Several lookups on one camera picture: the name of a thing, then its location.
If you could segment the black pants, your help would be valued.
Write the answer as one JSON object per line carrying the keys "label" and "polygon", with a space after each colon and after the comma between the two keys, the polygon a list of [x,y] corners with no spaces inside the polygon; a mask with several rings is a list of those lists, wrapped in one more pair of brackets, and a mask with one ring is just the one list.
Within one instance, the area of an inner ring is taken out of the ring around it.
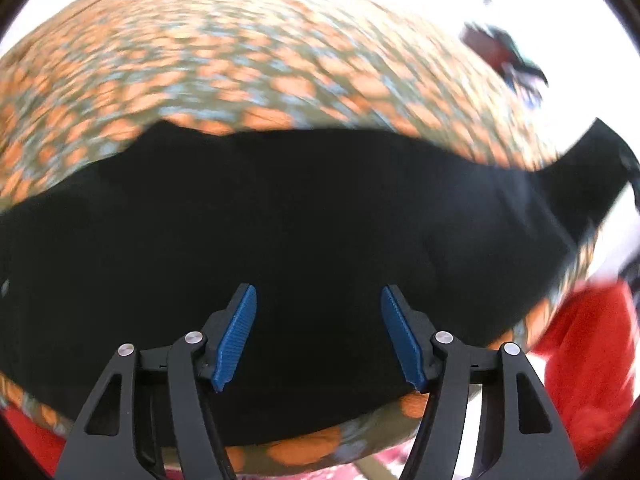
{"label": "black pants", "polygon": [[602,122],[538,171],[378,129],[210,136],[171,122],[1,217],[1,368],[75,417],[119,344],[171,344],[251,284],[208,402],[228,445],[347,422],[409,390],[380,295],[467,344],[559,283],[639,164]]}

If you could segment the red fleece garment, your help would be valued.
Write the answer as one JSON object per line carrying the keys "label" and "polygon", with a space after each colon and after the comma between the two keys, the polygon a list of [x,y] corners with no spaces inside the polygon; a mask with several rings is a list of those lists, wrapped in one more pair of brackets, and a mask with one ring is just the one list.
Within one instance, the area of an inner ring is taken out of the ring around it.
{"label": "red fleece garment", "polygon": [[[620,430],[634,403],[639,332],[628,286],[579,287],[533,348],[546,362],[544,384],[570,437],[579,465],[592,465]],[[352,422],[260,445],[228,449],[236,471],[282,476],[346,464],[416,434],[428,397],[410,392]],[[1,379],[1,413],[47,472],[58,466],[70,426],[47,405]]]}

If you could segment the green orange floral bedspread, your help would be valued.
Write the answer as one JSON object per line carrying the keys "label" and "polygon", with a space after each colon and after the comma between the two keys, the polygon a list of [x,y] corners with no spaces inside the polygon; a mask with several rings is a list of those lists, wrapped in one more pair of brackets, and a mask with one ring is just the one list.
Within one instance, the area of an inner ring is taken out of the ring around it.
{"label": "green orange floral bedspread", "polygon": [[165,118],[243,127],[388,125],[478,162],[553,153],[460,41],[374,6],[312,0],[76,0],[1,60],[1,203],[120,151]]}

